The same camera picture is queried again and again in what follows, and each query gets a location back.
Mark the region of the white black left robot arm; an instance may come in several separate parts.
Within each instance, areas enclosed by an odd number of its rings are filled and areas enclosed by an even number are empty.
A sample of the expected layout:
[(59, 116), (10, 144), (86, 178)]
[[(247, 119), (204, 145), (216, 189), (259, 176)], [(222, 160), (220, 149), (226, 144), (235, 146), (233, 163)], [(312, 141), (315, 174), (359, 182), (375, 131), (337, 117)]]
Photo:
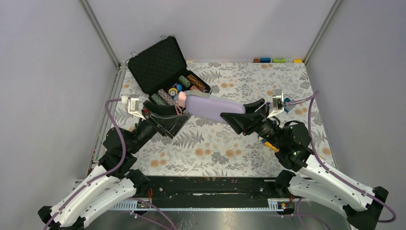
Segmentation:
[(135, 195), (147, 178), (132, 169), (134, 155), (157, 133), (173, 138), (191, 117), (176, 104), (145, 101), (139, 108), (137, 98), (121, 101), (127, 103), (129, 114), (139, 117), (136, 127), (125, 130), (112, 120), (113, 128), (103, 142), (107, 151), (94, 169), (66, 198), (38, 211), (44, 229), (83, 230), (107, 209)]

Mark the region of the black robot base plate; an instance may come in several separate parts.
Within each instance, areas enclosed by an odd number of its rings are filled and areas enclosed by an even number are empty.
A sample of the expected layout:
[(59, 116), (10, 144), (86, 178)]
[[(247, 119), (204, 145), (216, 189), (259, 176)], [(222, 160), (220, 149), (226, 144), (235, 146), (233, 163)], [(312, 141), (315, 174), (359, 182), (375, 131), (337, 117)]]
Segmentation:
[(298, 199), (273, 177), (149, 176), (133, 196), (160, 209), (261, 209), (270, 201), (283, 207)]

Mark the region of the lilac umbrella zip case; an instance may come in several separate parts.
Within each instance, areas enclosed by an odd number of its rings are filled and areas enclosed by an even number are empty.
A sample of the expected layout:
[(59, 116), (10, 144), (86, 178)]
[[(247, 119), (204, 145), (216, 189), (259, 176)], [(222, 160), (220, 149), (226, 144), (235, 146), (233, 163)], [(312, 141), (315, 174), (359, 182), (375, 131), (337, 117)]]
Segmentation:
[(220, 116), (221, 113), (245, 113), (243, 104), (237, 101), (198, 91), (186, 91), (185, 93), (187, 95), (185, 110), (193, 116), (226, 124), (226, 121)]

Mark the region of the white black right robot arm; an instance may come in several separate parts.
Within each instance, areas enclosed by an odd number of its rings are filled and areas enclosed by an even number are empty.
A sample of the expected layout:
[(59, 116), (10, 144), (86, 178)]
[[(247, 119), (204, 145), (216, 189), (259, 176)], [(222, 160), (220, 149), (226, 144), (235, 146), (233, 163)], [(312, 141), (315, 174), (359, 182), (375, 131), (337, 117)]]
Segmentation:
[(359, 230), (373, 230), (381, 222), (388, 191), (364, 185), (324, 162), (304, 123), (293, 120), (280, 126), (263, 100), (246, 104), (244, 112), (220, 116), (237, 134), (257, 133), (277, 149), (275, 156), (285, 170), (276, 183), (283, 191), (335, 210)]

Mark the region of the pink folding umbrella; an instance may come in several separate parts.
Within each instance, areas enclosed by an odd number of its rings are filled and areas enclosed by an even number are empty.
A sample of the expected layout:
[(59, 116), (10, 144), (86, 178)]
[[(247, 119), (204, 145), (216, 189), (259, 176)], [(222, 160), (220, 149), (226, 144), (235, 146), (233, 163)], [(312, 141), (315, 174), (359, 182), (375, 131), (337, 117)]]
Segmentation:
[(187, 95), (185, 92), (179, 92), (175, 97), (175, 111), (177, 115), (181, 115), (186, 107)]

